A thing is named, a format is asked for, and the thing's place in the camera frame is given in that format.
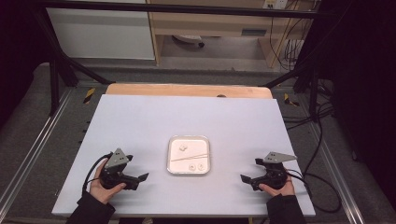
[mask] white container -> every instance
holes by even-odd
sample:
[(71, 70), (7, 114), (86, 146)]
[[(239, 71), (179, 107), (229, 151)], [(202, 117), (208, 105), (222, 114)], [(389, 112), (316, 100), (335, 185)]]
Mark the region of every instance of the white container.
[(174, 175), (204, 175), (210, 171), (209, 141), (204, 136), (173, 136), (167, 169)]

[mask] gray carpet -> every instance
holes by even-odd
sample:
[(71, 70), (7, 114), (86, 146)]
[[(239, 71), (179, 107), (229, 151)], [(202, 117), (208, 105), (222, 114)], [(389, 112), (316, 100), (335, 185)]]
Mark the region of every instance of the gray carpet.
[[(199, 50), (195, 46), (180, 45), (168, 37), (165, 39), (163, 64), (160, 66), (146, 66), (131, 70), (128, 68), (130, 66), (104, 69), (100, 68), (100, 64), (97, 64), (93, 66), (92, 70), (103, 77), (118, 82), (257, 86), (279, 76), (276, 69), (260, 72), (263, 71), (263, 60), (257, 51), (257, 42), (246, 40), (246, 43), (252, 45), (254, 49), (243, 49), (238, 45), (232, 45), (234, 41), (231, 39), (221, 39), (221, 41), (216, 37), (207, 38), (205, 49)], [(185, 51), (183, 54), (179, 53), (181, 49)], [(66, 109), (7, 213), (8, 220), (15, 217), (28, 217), (35, 220), (49, 219), (49, 222), (42, 221), (41, 223), (51, 223), (51, 220), (54, 220), (55, 223), (55, 220), (61, 222), (64, 220), (64, 218), (56, 217), (50, 213), (56, 202), (55, 194), (62, 188), (78, 152), (79, 141), (84, 138), (83, 130), (89, 128), (87, 121), (91, 120), (100, 95), (106, 91), (106, 86), (97, 87), (92, 84), (91, 78), (82, 74), (79, 74), (78, 78), (81, 79), (83, 85), (73, 89)], [(288, 80), (282, 83), (280, 88), (274, 88), (273, 94), (279, 102), (283, 116), (304, 117), (305, 113), (301, 106), (287, 105), (283, 101), (284, 91), (290, 94), (292, 101), (299, 100), (288, 88), (292, 86), (293, 81), (293, 79)], [(91, 84), (97, 88), (90, 103), (84, 105), (82, 102)], [(0, 130), (0, 160), (2, 164), (0, 192), (4, 192), (17, 172), (24, 156), (48, 119), (49, 112), (49, 71), (47, 67), (39, 67), (35, 71), (35, 81), (30, 90), (8, 123)], [(326, 143), (343, 172), (365, 222), (396, 223), (395, 211), (389, 205), (367, 167), (363, 163), (352, 160), (350, 147), (338, 125), (337, 118), (329, 116), (322, 120), (322, 124)], [(289, 130), (289, 136), (303, 170), (312, 156), (317, 142), (308, 124)], [(330, 181), (320, 153), (312, 163), (309, 172)], [(312, 189), (314, 196), (312, 201), (315, 204), (325, 209), (333, 209), (337, 205), (335, 194), (328, 186), (311, 177), (308, 177), (307, 181)], [(309, 223), (349, 223), (344, 209), (334, 214), (324, 213), (318, 209), (316, 211), (315, 217), (307, 218)]]
[[(45, 69), (37, 72), (36, 79), (44, 78), (46, 76)], [(213, 73), (199, 74), (188, 72), (175, 72), (173, 74), (162, 74), (160, 73), (144, 73), (134, 72), (133, 75), (124, 71), (118, 71), (111, 75), (111, 77), (117, 78), (121, 81), (133, 81), (133, 82), (151, 82), (155, 79), (155, 82), (162, 83), (206, 83), (206, 84), (235, 84), (243, 83), (246, 85), (257, 85), (262, 84), (265, 79), (256, 76), (257, 74), (231, 74), (226, 76), (222, 73), (217, 73), (217, 76), (213, 76)], [(31, 120), (31, 125), (36, 126), (35, 129), (29, 127), (29, 132), (26, 131), (26, 124), (15, 123), (17, 118), (11, 120), (7, 125), (7, 129), (2, 130), (2, 136), (5, 139), (2, 140), (2, 159), (9, 158), (12, 149), (15, 148), (15, 144), (22, 144), (20, 146), (21, 154), (16, 160), (3, 161), (3, 164), (9, 164), (6, 170), (1, 170), (2, 186), (9, 181), (12, 174), (15, 173), (18, 167), (18, 162), (21, 162), (23, 153), (26, 153), (24, 148), (28, 148), (33, 142), (35, 135), (38, 134), (39, 128), (44, 124), (47, 111), (49, 111), (48, 95), (42, 94), (35, 95), (34, 90), (39, 88), (41, 91), (46, 89), (45, 86), (34, 84), (30, 93), (33, 94), (32, 100), (30, 96), (25, 97), (23, 101), (30, 101), (30, 103), (22, 102), (20, 108), (21, 113), (18, 112), (15, 116), (27, 117), (25, 120)], [(64, 111), (61, 119), (56, 125), (54, 131), (49, 138), (48, 143), (43, 148), (41, 155), (34, 168), (26, 179), (18, 197), (14, 204), (8, 211), (7, 217), (33, 217), (33, 218), (49, 218), (49, 219), (62, 219), (56, 217), (50, 213), (52, 206), (56, 201), (55, 193), (57, 190), (62, 188), (64, 180), (67, 176), (68, 170), (78, 152), (79, 142), (84, 137), (83, 130), (89, 128), (89, 121), (92, 118), (94, 110), (99, 101), (99, 97), (106, 91), (106, 87), (96, 88), (96, 91), (88, 105), (82, 103), (88, 87), (78, 87), (73, 90), (71, 99)], [(279, 101), (279, 107), (283, 116), (291, 117), (303, 117), (304, 111), (300, 106), (286, 105), (283, 102), (283, 93), (275, 92), (274, 97)], [(298, 98), (291, 94), (290, 99), (297, 101)], [(30, 109), (29, 113), (26, 113), (27, 108), (24, 105), (27, 104), (38, 104), (44, 107), (40, 110)], [(33, 120), (41, 120), (41, 122), (35, 123)], [(342, 131), (337, 125), (336, 118), (327, 117), (323, 120), (323, 130), (328, 145), (332, 149), (332, 154), (337, 159), (337, 163), (343, 170), (343, 175), (352, 189), (353, 196), (358, 204), (361, 213), (367, 223), (394, 223), (396, 220), (395, 212), (389, 206), (386, 198), (370, 176), (367, 168), (364, 164), (353, 161), (351, 157), (350, 149), (348, 148), (347, 142), (345, 141)], [(299, 157), (299, 164), (302, 169), (308, 163), (310, 156), (312, 155), (316, 142), (312, 136), (311, 130), (308, 125), (303, 125), (298, 128), (289, 131), (290, 141), (293, 145), (296, 155)], [(320, 175), (321, 177), (330, 180), (326, 167), (323, 165), (323, 161), (320, 154), (316, 157), (311, 168), (311, 173)], [(316, 179), (310, 179), (308, 177), (311, 189), (313, 191), (313, 202), (318, 206), (333, 209), (337, 205), (337, 200), (332, 190)], [(307, 219), (311, 223), (348, 223), (346, 213), (342, 209), (335, 214), (323, 213), (317, 210), (315, 217)]]

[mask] white table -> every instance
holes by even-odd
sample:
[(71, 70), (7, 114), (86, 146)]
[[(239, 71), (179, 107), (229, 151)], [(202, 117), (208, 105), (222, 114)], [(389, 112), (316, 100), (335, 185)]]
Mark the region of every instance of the white table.
[[(167, 171), (168, 142), (174, 135), (207, 137), (209, 173), (174, 176)], [(134, 155), (126, 175), (149, 176), (137, 191), (123, 190), (111, 200), (116, 217), (264, 217), (270, 196), (253, 191), (240, 175), (264, 175), (254, 159), (269, 151), (294, 155), (276, 100), (103, 95), (54, 215), (71, 215), (94, 162), (117, 147)], [(297, 161), (284, 165), (300, 171)], [(293, 183), (304, 215), (314, 216), (304, 185)]]

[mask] black sleeve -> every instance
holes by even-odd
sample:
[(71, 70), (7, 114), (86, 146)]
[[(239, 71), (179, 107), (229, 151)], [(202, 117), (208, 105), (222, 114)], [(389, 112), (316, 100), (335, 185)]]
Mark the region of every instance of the black sleeve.
[(103, 204), (90, 193), (84, 192), (78, 200), (78, 207), (67, 219), (66, 224), (107, 224), (115, 211), (111, 204)]
[(295, 195), (275, 196), (267, 203), (271, 224), (305, 224), (305, 218)]

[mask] human hand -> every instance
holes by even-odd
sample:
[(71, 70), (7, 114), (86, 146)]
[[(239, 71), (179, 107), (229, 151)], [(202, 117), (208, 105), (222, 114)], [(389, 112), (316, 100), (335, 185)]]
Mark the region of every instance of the human hand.
[(283, 196), (295, 194), (294, 186), (293, 186), (293, 183), (291, 182), (291, 176), (289, 176), (289, 175), (288, 175), (288, 178), (286, 179), (285, 186), (283, 186), (283, 188), (281, 188), (281, 189), (273, 189), (265, 184), (260, 184), (259, 188), (264, 190), (265, 192), (269, 193), (273, 197), (278, 194), (282, 194)]
[(120, 192), (122, 189), (125, 188), (126, 184), (121, 183), (118, 184), (116, 187), (112, 189), (105, 189), (102, 184), (100, 183), (99, 175), (102, 172), (103, 167), (105, 166), (107, 159), (104, 160), (100, 166), (96, 169), (95, 176), (93, 181), (91, 182), (90, 186), (90, 194), (95, 198), (97, 201), (107, 204), (110, 199)]

